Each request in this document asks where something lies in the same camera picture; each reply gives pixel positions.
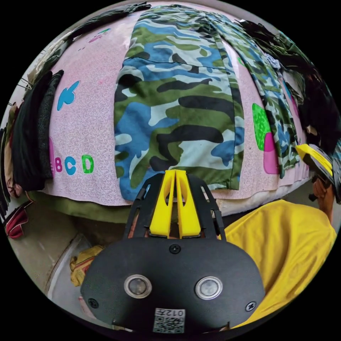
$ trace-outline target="dark cloth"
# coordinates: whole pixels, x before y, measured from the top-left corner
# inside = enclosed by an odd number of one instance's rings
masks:
[[[49,71],[28,93],[13,128],[13,177],[24,191],[42,190],[45,185],[38,154],[37,116],[51,79]]]
[[[151,5],[148,5],[147,2],[140,2],[136,4],[129,4],[125,6],[119,6],[114,9],[105,11],[96,17],[93,17],[86,21],[85,23],[79,25],[69,36],[69,38],[74,39],[81,34],[88,33],[94,29],[97,29],[103,25],[111,23],[115,20],[119,20],[127,17],[129,14],[144,11],[151,8]]]
[[[49,129],[52,105],[56,89],[59,85],[64,71],[60,70],[52,76],[48,89],[40,104],[37,117],[37,134],[38,134],[38,155],[41,166],[41,176],[44,179],[52,179],[50,148],[49,148]]]
[[[0,216],[5,220],[5,216],[8,210],[6,181],[5,181],[5,171],[4,171],[4,150],[6,142],[6,128],[0,130]]]
[[[303,104],[298,106],[299,118],[303,128],[312,126],[318,132],[318,136],[307,134],[307,142],[319,145],[321,140],[321,149],[332,154],[341,138],[340,112],[316,67],[283,33],[274,35],[262,24],[251,21],[242,21],[240,25],[264,52],[278,59],[284,68],[303,75],[305,93]]]

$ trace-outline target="yellow bag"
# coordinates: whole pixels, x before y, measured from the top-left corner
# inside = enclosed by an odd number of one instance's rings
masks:
[[[103,246],[96,245],[90,249],[82,251],[78,257],[72,257],[70,260],[71,269],[71,282],[75,287],[80,286],[83,281],[87,270],[94,258],[104,250]]]

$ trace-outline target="red cloth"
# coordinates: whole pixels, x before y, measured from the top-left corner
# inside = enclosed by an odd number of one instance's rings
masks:
[[[32,202],[28,202],[18,207],[6,222],[6,234],[12,239],[19,238],[23,236],[24,231],[22,225],[28,222],[28,216],[26,213],[26,207],[28,207]]]

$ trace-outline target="hanging clothes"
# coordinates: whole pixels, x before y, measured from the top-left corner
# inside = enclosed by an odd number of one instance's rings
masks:
[[[172,168],[195,174],[211,190],[239,189],[244,114],[222,38],[257,84],[281,176],[298,162],[289,105],[257,45],[224,16],[157,6],[134,27],[115,92],[115,165],[124,199],[134,200],[147,178]]]
[[[19,198],[23,192],[20,185],[14,183],[13,178],[13,163],[12,163],[12,141],[13,141],[13,127],[16,118],[19,113],[19,108],[16,103],[13,103],[9,111],[9,117],[7,121],[7,131],[6,131],[6,142],[4,151],[4,169],[5,183],[7,186],[8,193],[11,197]]]
[[[41,166],[40,174],[42,178],[46,180],[53,178],[50,161],[49,128],[56,89],[63,74],[64,71],[60,70],[52,76],[49,86],[39,106],[37,116],[38,155]]]
[[[45,186],[38,154],[37,116],[51,78],[52,72],[49,71],[29,92],[19,108],[13,128],[13,177],[24,191],[42,190]]]
[[[298,108],[299,117],[303,127],[312,126],[318,132],[318,137],[308,134],[307,142],[318,145],[320,141],[320,147],[326,153],[333,153],[341,138],[340,112],[316,67],[282,32],[276,36],[263,25],[251,21],[242,21],[238,25],[264,52],[278,59],[285,69],[304,76],[304,102]]]

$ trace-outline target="yellow fabric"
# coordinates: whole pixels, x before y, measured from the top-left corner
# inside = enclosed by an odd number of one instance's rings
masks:
[[[325,213],[284,200],[247,214],[225,233],[228,242],[255,261],[265,288],[265,298],[255,312],[236,327],[265,317],[297,297],[316,275],[336,239]]]
[[[89,269],[95,256],[104,248],[100,245],[93,246],[79,253],[78,257],[72,257],[70,260],[71,282],[75,287],[82,285],[86,272]]]

